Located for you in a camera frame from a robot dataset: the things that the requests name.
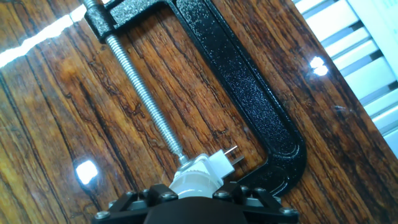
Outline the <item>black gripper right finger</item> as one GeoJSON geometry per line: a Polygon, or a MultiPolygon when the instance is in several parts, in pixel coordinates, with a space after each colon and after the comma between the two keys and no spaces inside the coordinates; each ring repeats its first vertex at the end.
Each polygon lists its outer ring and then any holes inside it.
{"type": "Polygon", "coordinates": [[[266,189],[250,189],[237,182],[225,183],[213,193],[213,200],[223,201],[227,213],[243,215],[247,223],[298,223],[299,212],[283,207],[278,197],[266,189]]]}

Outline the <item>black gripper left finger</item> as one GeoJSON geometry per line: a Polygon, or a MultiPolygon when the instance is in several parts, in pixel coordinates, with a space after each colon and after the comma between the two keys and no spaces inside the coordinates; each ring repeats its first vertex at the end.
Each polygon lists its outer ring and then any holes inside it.
{"type": "Polygon", "coordinates": [[[107,210],[97,212],[94,224],[144,223],[149,212],[157,205],[178,199],[177,193],[164,184],[155,184],[140,192],[126,192],[107,210]]]}

